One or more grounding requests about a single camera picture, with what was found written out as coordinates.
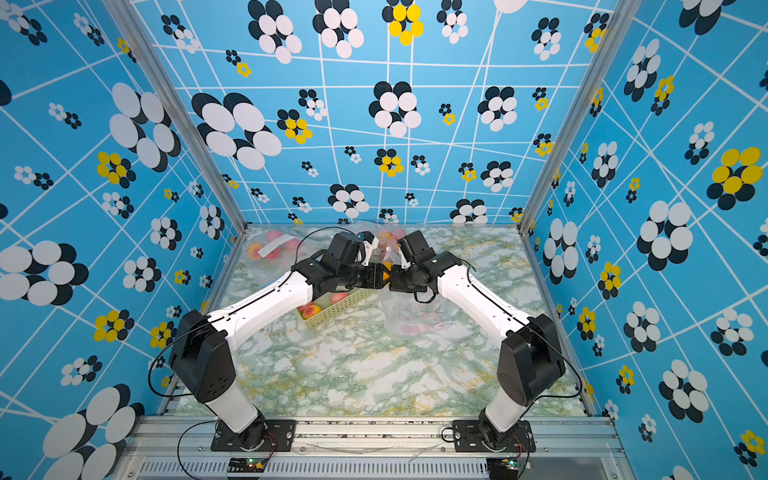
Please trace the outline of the clear zip-top bag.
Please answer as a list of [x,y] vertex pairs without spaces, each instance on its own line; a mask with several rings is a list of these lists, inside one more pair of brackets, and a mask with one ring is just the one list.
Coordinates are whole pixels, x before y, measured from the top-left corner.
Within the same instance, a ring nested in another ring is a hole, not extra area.
[[296,254],[301,238],[283,229],[256,229],[246,240],[246,256],[249,260],[290,259]]

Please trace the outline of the pale green plastic basket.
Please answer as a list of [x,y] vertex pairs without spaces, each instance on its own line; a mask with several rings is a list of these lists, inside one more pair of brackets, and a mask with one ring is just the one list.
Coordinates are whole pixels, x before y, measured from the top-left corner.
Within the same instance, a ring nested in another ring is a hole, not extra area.
[[355,307],[361,301],[371,297],[374,293],[376,293],[376,290],[362,288],[356,288],[349,292],[327,293],[314,301],[310,301],[322,308],[321,313],[313,316],[310,319],[304,320],[301,316],[301,309],[304,306],[302,305],[296,308],[295,316],[308,328],[317,330],[321,326],[328,324],[338,316],[342,315],[347,310]]

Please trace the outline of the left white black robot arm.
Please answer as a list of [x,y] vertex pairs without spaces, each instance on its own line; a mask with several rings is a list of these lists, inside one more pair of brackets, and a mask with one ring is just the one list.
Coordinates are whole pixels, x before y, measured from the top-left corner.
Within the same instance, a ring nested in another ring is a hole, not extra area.
[[295,261],[287,273],[245,299],[208,314],[192,310],[182,318],[169,365],[246,449],[264,437],[265,417],[236,383],[233,352],[274,320],[325,294],[384,287],[385,268],[371,262],[377,247],[372,232],[344,229],[327,248]]

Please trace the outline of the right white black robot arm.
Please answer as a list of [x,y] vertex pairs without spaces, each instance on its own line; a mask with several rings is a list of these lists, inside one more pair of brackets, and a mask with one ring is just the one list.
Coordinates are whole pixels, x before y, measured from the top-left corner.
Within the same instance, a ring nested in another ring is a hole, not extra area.
[[519,421],[566,373],[557,328],[545,314],[531,316],[486,287],[458,256],[437,253],[421,232],[398,241],[401,263],[392,267],[390,289],[418,300],[431,292],[459,307],[498,347],[499,390],[479,415],[482,442],[493,451],[506,447]]

